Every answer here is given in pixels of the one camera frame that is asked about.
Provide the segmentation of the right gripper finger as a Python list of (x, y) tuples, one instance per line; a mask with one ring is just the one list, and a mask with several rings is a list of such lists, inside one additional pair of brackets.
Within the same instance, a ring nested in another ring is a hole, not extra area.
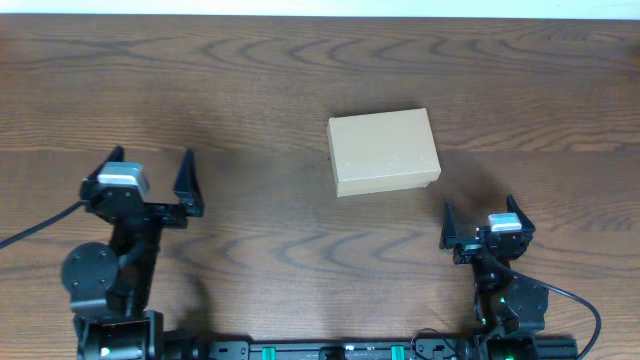
[(457, 231), (454, 216), (449, 201), (444, 203), (443, 226), (439, 242), (440, 249), (452, 249), (457, 244)]
[(517, 217), (520, 220), (520, 223), (522, 225), (522, 230), (523, 231), (533, 231), (534, 230), (533, 222), (520, 209), (520, 207), (517, 204), (515, 198), (511, 194), (509, 194), (506, 197), (506, 206), (507, 206), (507, 210), (510, 213), (515, 213), (517, 215)]

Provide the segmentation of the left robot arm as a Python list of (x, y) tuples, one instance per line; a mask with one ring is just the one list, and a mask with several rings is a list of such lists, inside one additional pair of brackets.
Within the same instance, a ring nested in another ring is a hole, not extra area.
[(194, 153), (186, 151), (173, 192), (176, 203), (147, 201), (149, 183), (139, 163), (117, 146), (81, 183), (90, 214), (112, 225), (107, 243), (73, 249), (62, 264), (80, 359), (205, 359), (209, 350), (185, 330), (167, 331), (147, 308), (164, 229), (184, 229), (204, 213)]

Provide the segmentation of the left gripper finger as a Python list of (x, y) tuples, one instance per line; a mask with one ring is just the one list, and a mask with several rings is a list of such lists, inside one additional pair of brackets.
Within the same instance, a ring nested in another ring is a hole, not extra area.
[(117, 145), (113, 148), (111, 153), (107, 156), (107, 158), (90, 174), (85, 180), (86, 181), (96, 181), (98, 175), (102, 171), (102, 169), (110, 162), (122, 162), (124, 159), (124, 148), (120, 145)]
[(188, 216), (202, 217), (204, 215), (204, 201), (197, 179), (195, 156), (192, 149), (188, 149), (183, 157), (173, 192)]

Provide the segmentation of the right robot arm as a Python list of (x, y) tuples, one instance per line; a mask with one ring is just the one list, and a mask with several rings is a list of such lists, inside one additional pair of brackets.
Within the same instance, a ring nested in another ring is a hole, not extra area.
[(538, 359), (536, 333), (545, 328), (549, 290), (511, 269), (533, 240), (535, 226), (515, 199), (507, 211), (488, 216), (471, 237), (460, 236), (452, 207), (444, 205), (439, 247), (453, 251), (456, 265), (469, 264), (474, 276), (474, 311), (482, 328), (458, 343), (459, 359)]

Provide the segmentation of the cardboard box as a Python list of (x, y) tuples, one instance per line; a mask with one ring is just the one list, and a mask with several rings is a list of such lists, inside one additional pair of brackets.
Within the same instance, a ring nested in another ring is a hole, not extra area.
[(426, 187), (441, 174), (424, 108), (333, 117), (327, 135), (339, 197)]

